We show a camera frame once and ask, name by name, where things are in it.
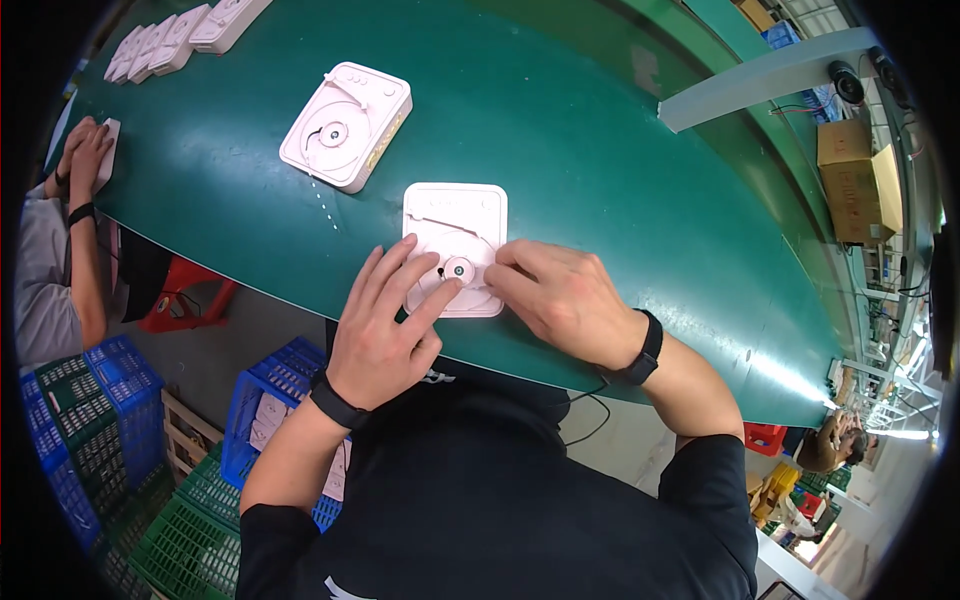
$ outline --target brown cardboard box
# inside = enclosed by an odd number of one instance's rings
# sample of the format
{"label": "brown cardboard box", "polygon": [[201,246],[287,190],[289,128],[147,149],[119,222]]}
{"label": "brown cardboard box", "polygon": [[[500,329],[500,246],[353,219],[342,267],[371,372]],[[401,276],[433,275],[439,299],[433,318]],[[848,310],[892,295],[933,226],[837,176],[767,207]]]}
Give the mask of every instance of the brown cardboard box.
{"label": "brown cardboard box", "polygon": [[777,24],[777,21],[757,0],[734,0],[733,3],[759,33],[763,33]]}
{"label": "brown cardboard box", "polygon": [[865,123],[846,119],[818,126],[817,166],[838,241],[879,244],[903,228],[893,147],[872,156]]}

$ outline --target green table surface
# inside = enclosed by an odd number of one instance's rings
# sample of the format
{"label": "green table surface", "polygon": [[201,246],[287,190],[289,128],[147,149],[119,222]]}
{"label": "green table surface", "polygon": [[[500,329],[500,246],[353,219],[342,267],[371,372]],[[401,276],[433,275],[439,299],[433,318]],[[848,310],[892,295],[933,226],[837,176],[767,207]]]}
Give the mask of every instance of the green table surface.
{"label": "green table surface", "polygon": [[[107,84],[132,27],[192,8],[135,4],[86,68],[68,124],[86,114],[122,122],[96,204],[176,253],[335,319],[370,249],[399,238],[408,185],[495,183],[509,195],[511,239],[596,252],[626,302],[652,310],[723,375],[745,420],[819,423],[837,333],[756,182],[716,140],[669,131],[633,79],[491,4],[501,3],[275,0],[221,57],[195,53],[179,72]],[[620,34],[630,27],[617,21]],[[658,52],[662,65],[680,60]],[[405,79],[414,97],[353,196],[277,154],[343,60]],[[508,311],[441,320],[437,331],[458,360],[575,390],[599,381]],[[604,395],[647,401],[637,389]]]}

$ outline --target concrete floor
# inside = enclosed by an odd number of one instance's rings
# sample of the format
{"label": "concrete floor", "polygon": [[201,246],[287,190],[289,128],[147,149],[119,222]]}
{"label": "concrete floor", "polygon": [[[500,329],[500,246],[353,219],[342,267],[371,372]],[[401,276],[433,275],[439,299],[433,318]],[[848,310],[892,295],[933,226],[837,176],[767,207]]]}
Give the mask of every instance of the concrete floor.
{"label": "concrete floor", "polygon": [[[216,286],[195,286],[188,293],[205,308]],[[136,324],[114,324],[109,335],[130,336],[167,385],[178,388],[183,403],[222,430],[241,371],[298,335],[325,346],[323,317],[249,288],[237,291],[227,314],[223,327],[152,335]],[[660,473],[673,457],[673,433],[650,406],[601,399],[611,410],[610,420],[588,440],[571,446],[570,458],[656,495]],[[580,399],[561,422],[561,436],[568,442],[582,438],[605,416],[596,400]],[[761,476],[778,461],[747,452],[747,469]]]}

